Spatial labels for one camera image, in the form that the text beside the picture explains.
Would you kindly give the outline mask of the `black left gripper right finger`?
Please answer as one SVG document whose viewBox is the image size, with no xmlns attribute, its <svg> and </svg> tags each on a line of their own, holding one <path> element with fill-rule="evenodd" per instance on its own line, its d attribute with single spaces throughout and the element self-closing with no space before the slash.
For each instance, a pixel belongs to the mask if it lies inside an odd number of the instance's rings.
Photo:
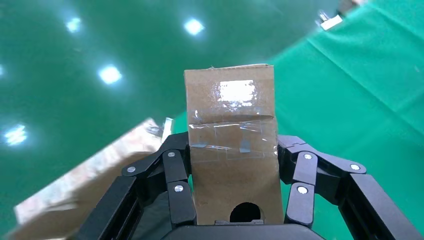
<svg viewBox="0 0 424 240">
<path fill-rule="evenodd" d="M 360 163 L 277 137 L 280 179 L 290 185 L 285 224 L 311 228 L 315 196 L 337 206 L 355 240 L 420 240 L 422 234 Z"/>
</svg>

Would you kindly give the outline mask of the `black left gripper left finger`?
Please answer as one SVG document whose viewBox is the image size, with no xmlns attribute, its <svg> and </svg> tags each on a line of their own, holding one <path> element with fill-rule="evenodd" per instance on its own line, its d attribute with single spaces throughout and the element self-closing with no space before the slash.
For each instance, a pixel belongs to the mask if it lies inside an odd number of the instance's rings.
<svg viewBox="0 0 424 240">
<path fill-rule="evenodd" d="M 168 195 L 173 229 L 195 225 L 190 165 L 188 133 L 169 135 L 156 152 L 122 168 L 73 239 L 130 240 L 145 207 L 162 193 Z"/>
</svg>

